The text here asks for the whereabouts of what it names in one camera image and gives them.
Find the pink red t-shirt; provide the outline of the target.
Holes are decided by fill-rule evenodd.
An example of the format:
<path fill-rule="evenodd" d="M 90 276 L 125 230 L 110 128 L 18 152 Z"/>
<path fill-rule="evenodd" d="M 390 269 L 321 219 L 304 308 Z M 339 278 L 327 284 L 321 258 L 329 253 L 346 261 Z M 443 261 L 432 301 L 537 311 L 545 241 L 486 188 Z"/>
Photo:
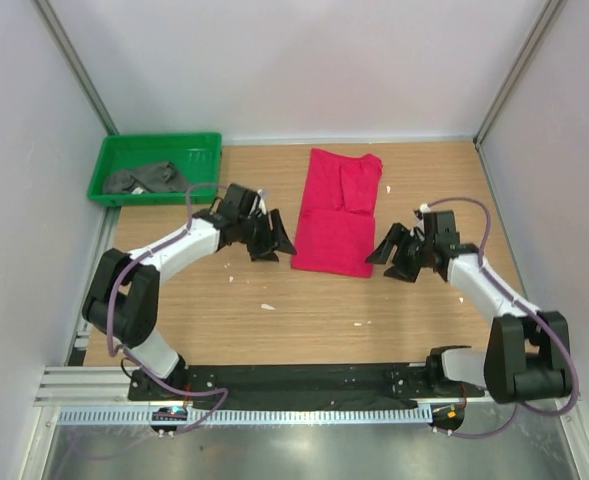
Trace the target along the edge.
<path fill-rule="evenodd" d="M 375 208 L 383 173 L 372 154 L 348 157 L 320 148 L 310 152 L 295 235 L 295 270 L 356 278 L 372 276 Z"/>

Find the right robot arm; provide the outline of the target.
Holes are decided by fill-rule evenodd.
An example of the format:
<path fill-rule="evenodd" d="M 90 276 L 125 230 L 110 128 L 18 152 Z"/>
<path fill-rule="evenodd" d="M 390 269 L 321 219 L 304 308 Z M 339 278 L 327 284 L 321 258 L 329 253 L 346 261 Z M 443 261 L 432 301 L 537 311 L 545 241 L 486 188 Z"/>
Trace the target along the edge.
<path fill-rule="evenodd" d="M 387 265 L 385 276 L 404 282 L 432 270 L 463 293 L 490 326 L 483 352 L 467 346 L 437 351 L 436 364 L 424 372 L 428 390 L 446 396 L 465 382 L 498 403 L 571 395 L 575 373 L 564 316 L 541 310 L 501 279 L 478 246 L 461 241 L 453 211 L 423 209 L 415 215 L 413 228 L 390 227 L 368 263 Z"/>

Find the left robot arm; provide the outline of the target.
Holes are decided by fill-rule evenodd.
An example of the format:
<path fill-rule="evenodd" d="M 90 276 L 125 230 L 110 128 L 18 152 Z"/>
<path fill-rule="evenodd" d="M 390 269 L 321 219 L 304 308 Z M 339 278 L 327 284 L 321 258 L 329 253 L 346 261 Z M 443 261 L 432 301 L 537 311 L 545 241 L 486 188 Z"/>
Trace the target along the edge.
<path fill-rule="evenodd" d="M 160 287 L 196 261 L 239 243 L 252 261 L 277 262 L 294 256 L 280 211 L 268 209 L 262 191 L 232 183 L 221 198 L 199 211 L 186 193 L 184 225 L 161 239 L 123 252 L 102 254 L 82 307 L 82 317 L 106 336 L 108 353 L 123 352 L 150 378 L 163 399 L 186 387 L 183 357 L 157 328 Z"/>

